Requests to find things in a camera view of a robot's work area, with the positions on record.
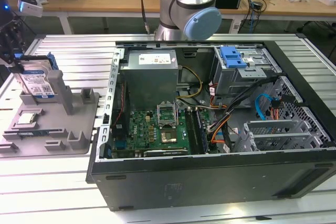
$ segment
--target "hard drive label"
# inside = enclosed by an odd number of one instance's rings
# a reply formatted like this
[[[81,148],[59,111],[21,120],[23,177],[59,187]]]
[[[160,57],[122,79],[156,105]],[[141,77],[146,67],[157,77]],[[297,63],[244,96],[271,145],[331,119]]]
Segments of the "hard drive label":
[[[52,98],[54,91],[43,70],[26,70],[22,73],[22,79],[30,93],[37,98]]]

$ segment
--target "motherboard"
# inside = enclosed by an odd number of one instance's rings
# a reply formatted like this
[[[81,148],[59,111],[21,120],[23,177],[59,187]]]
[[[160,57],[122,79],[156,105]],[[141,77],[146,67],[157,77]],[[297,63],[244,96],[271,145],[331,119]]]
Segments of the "motherboard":
[[[208,125],[210,118],[206,109],[131,111],[129,134],[125,139],[114,139],[112,156],[120,158],[165,156],[171,155],[171,152],[180,155],[205,153],[205,131]]]

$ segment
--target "grey plastic holder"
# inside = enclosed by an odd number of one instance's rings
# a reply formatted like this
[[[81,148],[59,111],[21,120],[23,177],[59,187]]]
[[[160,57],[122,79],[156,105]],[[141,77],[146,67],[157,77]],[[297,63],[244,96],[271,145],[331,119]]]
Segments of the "grey plastic holder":
[[[32,95],[21,94],[23,103],[0,141],[0,157],[27,157],[87,153],[92,137],[99,93],[82,89],[73,94],[65,86],[59,70],[47,79],[55,96],[51,102],[37,102]],[[32,121],[18,123],[25,113]]]

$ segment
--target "yellow wire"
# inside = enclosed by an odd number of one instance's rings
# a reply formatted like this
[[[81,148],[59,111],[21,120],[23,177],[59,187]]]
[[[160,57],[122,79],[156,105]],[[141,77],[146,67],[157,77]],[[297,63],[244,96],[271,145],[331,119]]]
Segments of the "yellow wire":
[[[186,69],[188,69],[191,73],[193,73],[195,76],[196,76],[196,78],[198,79],[198,81],[200,82],[200,85],[199,85],[199,89],[198,89],[198,91],[196,92],[196,93],[194,93],[194,94],[189,94],[189,95],[182,95],[182,96],[179,96],[179,97],[176,97],[176,98],[192,98],[192,97],[195,97],[196,95],[198,95],[201,91],[202,91],[202,81],[201,81],[201,79],[200,79],[200,77],[193,71],[193,70],[191,70],[189,67],[186,67],[186,66],[182,66],[182,68],[186,68]]]

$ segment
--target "ram slot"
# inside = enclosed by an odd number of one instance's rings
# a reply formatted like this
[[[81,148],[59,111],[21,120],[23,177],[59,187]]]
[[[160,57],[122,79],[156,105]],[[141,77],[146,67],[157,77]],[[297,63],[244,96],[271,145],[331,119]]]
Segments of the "ram slot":
[[[192,154],[204,154],[204,145],[202,139],[203,128],[200,129],[197,118],[197,111],[185,110],[186,128],[188,132],[189,145]]]

